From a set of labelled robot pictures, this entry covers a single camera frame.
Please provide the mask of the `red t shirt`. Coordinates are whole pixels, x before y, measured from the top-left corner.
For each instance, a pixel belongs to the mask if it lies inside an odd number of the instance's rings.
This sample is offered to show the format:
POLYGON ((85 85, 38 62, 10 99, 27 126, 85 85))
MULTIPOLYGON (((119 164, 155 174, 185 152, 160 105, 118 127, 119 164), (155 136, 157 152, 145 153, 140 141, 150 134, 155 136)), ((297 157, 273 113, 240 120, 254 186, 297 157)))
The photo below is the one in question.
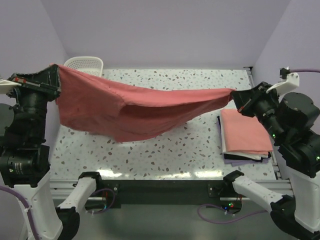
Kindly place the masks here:
POLYGON ((159 136, 202 114, 225 107, 230 88, 156 90, 97 77, 63 65, 56 99, 60 123, 117 142, 159 136))

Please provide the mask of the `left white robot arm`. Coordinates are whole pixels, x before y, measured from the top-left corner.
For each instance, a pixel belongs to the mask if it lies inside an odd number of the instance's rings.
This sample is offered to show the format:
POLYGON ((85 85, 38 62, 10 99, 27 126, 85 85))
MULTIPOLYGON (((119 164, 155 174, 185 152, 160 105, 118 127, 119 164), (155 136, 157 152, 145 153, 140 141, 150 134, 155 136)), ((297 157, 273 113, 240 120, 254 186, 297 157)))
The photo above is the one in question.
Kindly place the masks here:
POLYGON ((36 73, 14 73, 0 82, 0 92, 16 101, 0 106, 1 190, 17 198, 30 240, 71 240, 101 175, 82 173, 67 199, 54 205, 45 131, 48 103, 61 94, 59 67, 53 64, 36 73))

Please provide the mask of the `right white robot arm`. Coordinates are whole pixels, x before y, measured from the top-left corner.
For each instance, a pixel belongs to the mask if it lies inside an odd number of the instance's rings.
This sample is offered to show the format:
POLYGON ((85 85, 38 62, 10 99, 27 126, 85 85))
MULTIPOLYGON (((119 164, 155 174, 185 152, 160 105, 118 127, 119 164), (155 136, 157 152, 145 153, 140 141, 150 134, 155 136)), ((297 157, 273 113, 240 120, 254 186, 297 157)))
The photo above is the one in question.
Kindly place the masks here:
POLYGON ((293 196, 271 191, 236 170, 223 178, 226 187, 264 208, 275 225, 299 240, 320 237, 320 136, 312 126, 320 114, 310 97, 281 93, 262 82, 233 91, 240 114, 256 117, 286 162, 293 196))

